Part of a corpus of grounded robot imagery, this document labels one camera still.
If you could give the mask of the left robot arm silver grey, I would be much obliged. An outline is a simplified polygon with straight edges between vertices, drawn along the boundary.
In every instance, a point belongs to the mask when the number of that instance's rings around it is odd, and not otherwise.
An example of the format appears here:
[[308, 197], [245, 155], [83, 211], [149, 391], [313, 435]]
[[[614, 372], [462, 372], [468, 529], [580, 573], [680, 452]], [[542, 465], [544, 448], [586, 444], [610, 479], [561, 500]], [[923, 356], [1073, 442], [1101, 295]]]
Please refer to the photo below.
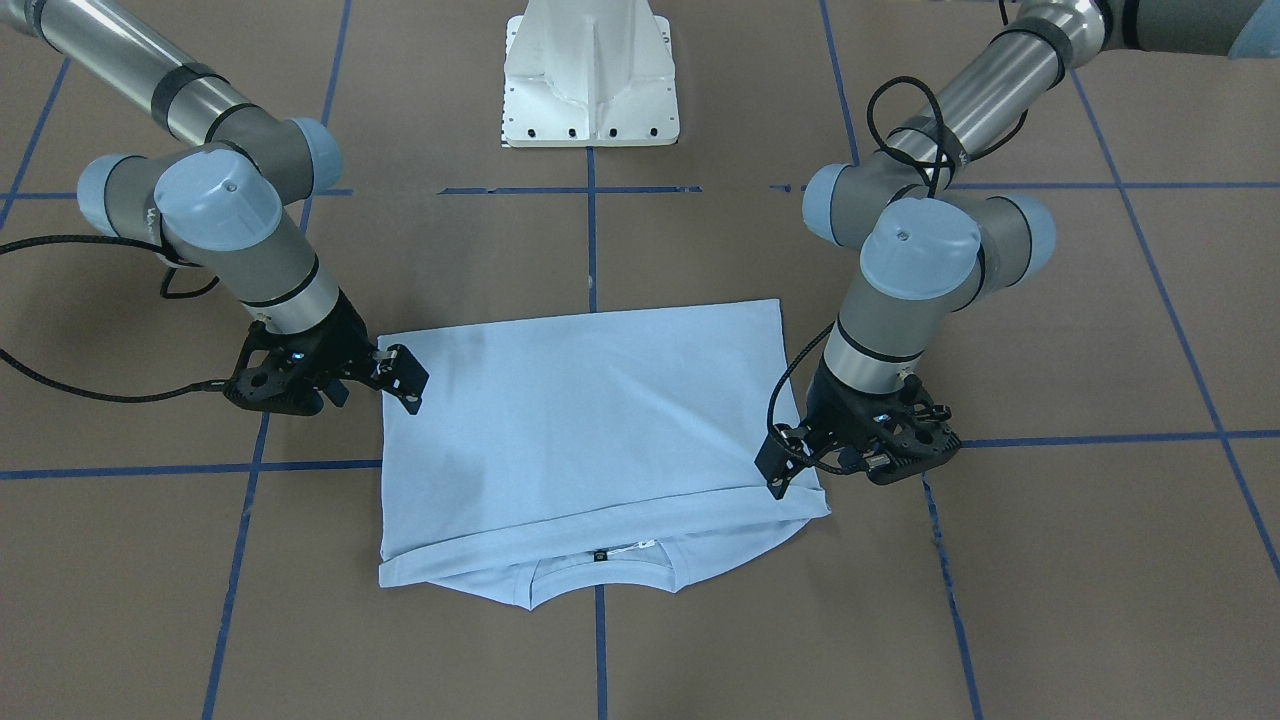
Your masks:
[[1231, 59], [1277, 55], [1275, 1], [1023, 1], [1014, 18], [942, 90], [910, 76], [878, 87], [922, 91], [927, 105], [888, 132], [867, 128], [859, 165], [820, 168], [803, 197], [806, 228], [858, 255], [795, 425], [767, 420], [756, 469], [783, 498], [806, 469], [878, 484], [948, 462], [963, 442], [951, 411], [916, 373], [942, 320], [1021, 284], [1051, 259], [1057, 231], [1042, 202], [1018, 193], [966, 199], [951, 187], [1009, 142], [1030, 106], [1101, 53]]

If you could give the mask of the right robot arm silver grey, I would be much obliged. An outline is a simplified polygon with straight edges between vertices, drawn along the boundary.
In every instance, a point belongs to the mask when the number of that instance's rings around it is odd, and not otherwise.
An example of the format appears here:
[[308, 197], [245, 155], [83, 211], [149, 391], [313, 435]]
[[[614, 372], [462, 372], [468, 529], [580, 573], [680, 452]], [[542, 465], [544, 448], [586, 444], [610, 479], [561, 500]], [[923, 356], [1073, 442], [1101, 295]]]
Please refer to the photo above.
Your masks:
[[142, 249], [209, 272], [248, 313], [232, 374], [175, 389], [250, 411], [312, 416], [351, 382], [416, 414], [429, 379], [408, 348], [379, 348], [285, 213], [329, 190], [343, 158], [315, 119], [278, 119], [114, 1], [5, 1], [3, 23], [115, 88], [186, 145], [165, 158], [108, 155], [76, 197], [91, 243]]

